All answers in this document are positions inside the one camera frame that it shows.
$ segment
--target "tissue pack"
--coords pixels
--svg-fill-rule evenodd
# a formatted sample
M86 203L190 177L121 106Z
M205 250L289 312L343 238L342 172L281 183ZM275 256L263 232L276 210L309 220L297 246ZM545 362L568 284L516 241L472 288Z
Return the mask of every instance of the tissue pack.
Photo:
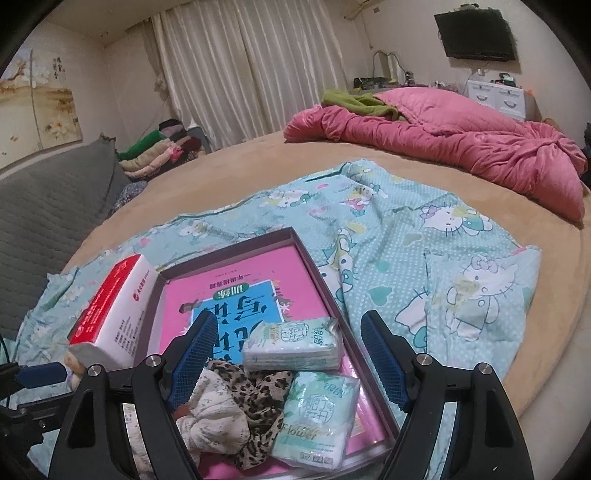
M261 322L242 347L247 370L331 370L343 356L337 320Z
M361 382L344 375L298 372L271 456L288 465L338 470L355 422Z

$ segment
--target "television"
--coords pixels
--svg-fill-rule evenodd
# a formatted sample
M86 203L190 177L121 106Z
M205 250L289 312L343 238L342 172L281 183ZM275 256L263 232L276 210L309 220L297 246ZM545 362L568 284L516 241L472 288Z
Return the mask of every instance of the television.
M458 10L435 15L435 21L448 57L515 60L511 30L498 10Z

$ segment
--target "green cloth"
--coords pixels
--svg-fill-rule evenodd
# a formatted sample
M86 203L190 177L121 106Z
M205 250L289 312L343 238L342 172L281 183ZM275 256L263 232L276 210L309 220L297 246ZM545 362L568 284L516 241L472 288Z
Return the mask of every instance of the green cloth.
M164 140L165 138L166 137L159 130L154 130L153 132L150 132L144 138L139 140L129 150L124 152L117 152L117 157L119 158L119 161L133 160L134 158L139 157L147 149L152 148L156 143L158 143L161 140Z
M351 95L343 90L325 90L322 98L322 106L337 105L346 108L349 112L363 116L392 115L394 120L400 116L398 109L386 105L371 93L364 95Z

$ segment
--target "gray cushion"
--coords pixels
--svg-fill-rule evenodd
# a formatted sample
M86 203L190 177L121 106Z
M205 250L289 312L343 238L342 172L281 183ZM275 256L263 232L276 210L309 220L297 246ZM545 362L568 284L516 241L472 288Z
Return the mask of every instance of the gray cushion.
M15 339L27 311L90 232L108 216L129 180L115 141L41 160L0 181L0 333Z

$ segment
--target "white curtain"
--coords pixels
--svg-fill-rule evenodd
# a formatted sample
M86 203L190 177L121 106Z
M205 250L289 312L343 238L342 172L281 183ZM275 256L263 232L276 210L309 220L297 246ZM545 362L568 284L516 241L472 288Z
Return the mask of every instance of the white curtain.
M197 0L152 17L173 106L222 148L346 87L323 0Z

